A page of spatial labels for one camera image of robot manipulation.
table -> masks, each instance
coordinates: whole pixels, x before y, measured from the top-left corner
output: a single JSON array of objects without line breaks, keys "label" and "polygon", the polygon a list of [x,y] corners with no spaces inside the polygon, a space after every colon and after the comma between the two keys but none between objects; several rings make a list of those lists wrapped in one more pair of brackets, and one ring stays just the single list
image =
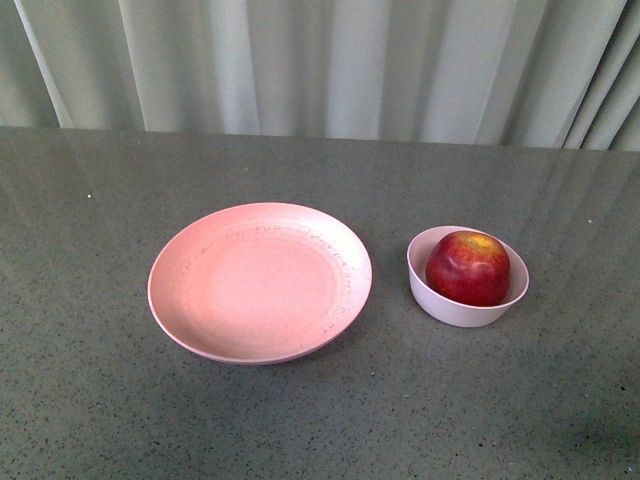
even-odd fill
[{"label": "table", "polygon": [[[0,128],[2,478],[640,478],[640,156]],[[160,249],[252,202],[324,211],[373,265],[336,340],[271,366],[156,324]],[[478,329],[413,299],[420,231],[492,233],[529,267]]]}]

